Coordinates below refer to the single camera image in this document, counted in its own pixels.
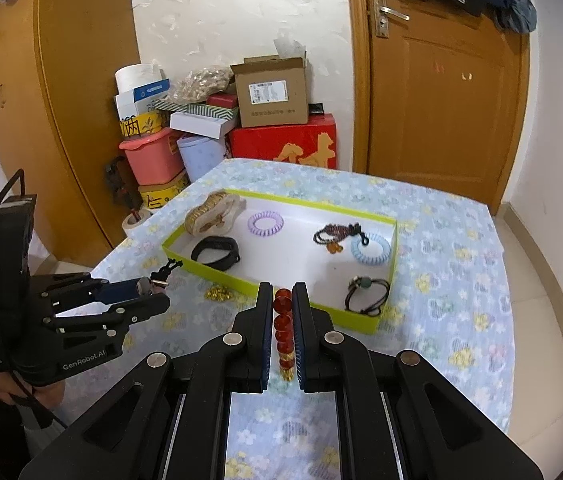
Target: pink lid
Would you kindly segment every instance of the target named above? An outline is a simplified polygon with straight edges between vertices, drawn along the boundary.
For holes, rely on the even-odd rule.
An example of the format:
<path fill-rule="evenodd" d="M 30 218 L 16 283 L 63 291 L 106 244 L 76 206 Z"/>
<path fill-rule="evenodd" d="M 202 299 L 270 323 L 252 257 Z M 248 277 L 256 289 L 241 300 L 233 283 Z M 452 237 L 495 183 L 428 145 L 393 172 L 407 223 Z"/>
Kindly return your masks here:
<path fill-rule="evenodd" d="M 145 146 L 149 142 L 155 142 L 156 140 L 159 140 L 167 135 L 174 134 L 175 132 L 176 130 L 169 127 L 162 128 L 156 134 L 150 134 L 149 136 L 146 137 L 138 137 L 137 139 L 129 139 L 122 141 L 122 143 L 120 144 L 120 149 L 131 150 L 131 151 L 137 150 L 142 146 Z"/>

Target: red box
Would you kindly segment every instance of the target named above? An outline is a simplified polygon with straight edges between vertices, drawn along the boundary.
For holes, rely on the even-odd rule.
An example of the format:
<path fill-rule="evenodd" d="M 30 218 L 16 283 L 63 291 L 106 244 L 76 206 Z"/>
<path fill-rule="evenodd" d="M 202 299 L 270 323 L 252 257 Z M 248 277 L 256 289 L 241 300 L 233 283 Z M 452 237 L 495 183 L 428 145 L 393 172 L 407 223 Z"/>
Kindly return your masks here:
<path fill-rule="evenodd" d="M 206 104 L 220 108 L 234 108 L 238 105 L 238 97 L 235 94 L 219 92 L 206 99 Z"/>
<path fill-rule="evenodd" d="M 332 114 L 311 115 L 307 124 L 235 128 L 228 136 L 237 158 L 337 169 L 337 127 Z"/>

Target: brown door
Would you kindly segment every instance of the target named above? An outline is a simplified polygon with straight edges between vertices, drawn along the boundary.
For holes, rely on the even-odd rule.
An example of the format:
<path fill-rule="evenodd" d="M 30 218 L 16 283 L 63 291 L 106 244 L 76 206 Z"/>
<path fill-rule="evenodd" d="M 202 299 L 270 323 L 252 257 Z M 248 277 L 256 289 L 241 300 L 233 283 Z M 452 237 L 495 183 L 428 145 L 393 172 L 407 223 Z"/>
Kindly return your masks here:
<path fill-rule="evenodd" d="M 525 38 L 446 2 L 384 1 L 410 19 L 375 18 L 368 0 L 369 173 L 468 196 L 496 211 L 525 110 Z M 382 18 L 388 38 L 376 34 Z"/>

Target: tablecloth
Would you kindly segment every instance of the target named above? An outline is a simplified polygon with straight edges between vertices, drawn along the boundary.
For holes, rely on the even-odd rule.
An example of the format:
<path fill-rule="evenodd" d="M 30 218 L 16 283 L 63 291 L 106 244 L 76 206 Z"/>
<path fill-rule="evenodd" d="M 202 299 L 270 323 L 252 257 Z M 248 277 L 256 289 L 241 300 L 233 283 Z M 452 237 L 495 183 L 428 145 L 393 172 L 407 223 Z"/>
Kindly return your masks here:
<path fill-rule="evenodd" d="M 369 349 L 420 352 L 499 428 L 513 399 L 514 340 L 503 248 L 485 205 L 433 189 L 373 176 L 260 160 L 225 160 L 133 230 L 93 271 L 111 281 L 144 276 L 166 262 L 162 241 L 214 189 L 300 198 L 399 219 L 399 260 L 388 316 L 375 335 L 351 333 Z M 179 356 L 228 332 L 254 300 L 204 298 L 212 283 L 176 270 L 169 310 L 133 325 L 124 355 L 66 382 L 61 412 L 74 420 L 147 354 Z M 103 312 L 101 304 L 77 309 Z M 260 396 L 233 394 L 226 478 L 339 478 L 333 394 L 303 394 L 271 367 Z"/>

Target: metal screw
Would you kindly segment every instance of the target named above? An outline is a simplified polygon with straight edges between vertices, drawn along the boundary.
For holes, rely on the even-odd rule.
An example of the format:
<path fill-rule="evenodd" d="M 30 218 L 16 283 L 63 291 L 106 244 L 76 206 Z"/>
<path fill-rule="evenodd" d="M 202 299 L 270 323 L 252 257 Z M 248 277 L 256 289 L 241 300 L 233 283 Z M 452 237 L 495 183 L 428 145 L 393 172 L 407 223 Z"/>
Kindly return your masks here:
<path fill-rule="evenodd" d="M 331 345 L 339 345 L 343 343 L 343 334 L 337 332 L 337 330 L 331 330 L 331 332 L 324 334 L 324 340 Z"/>
<path fill-rule="evenodd" d="M 159 368 L 165 365 L 166 361 L 168 361 L 168 358 L 162 352 L 155 352 L 146 358 L 146 364 L 151 368 Z"/>
<path fill-rule="evenodd" d="M 411 350 L 407 350 L 403 352 L 399 358 L 402 360 L 402 363 L 408 366 L 417 366 L 419 364 L 419 354 L 417 352 L 413 352 Z"/>
<path fill-rule="evenodd" d="M 228 346 L 235 346 L 240 344 L 243 339 L 244 338 L 241 336 L 241 334 L 237 332 L 228 332 L 225 336 L 223 336 L 222 341 Z"/>

